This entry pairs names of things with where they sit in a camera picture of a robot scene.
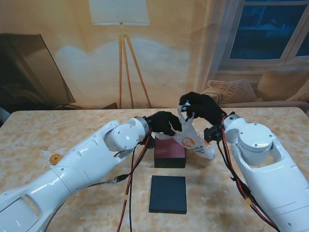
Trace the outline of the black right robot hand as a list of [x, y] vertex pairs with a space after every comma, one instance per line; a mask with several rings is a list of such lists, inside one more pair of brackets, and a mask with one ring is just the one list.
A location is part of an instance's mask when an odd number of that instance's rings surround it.
[[179, 100], [179, 105], [186, 103], [189, 103], [189, 105], [186, 106], [185, 110], [182, 109], [182, 112], [186, 112], [187, 119], [194, 115], [194, 118], [200, 117], [212, 125], [217, 125], [224, 116], [227, 116], [226, 112], [209, 95], [189, 92], [182, 95]]

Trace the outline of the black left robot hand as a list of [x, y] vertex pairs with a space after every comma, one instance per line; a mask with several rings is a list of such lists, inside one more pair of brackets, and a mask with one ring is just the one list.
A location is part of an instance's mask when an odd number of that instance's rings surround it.
[[174, 136], [175, 131], [182, 131], [182, 124], [177, 116], [167, 111], [159, 111], [155, 114], [144, 117], [152, 132]]

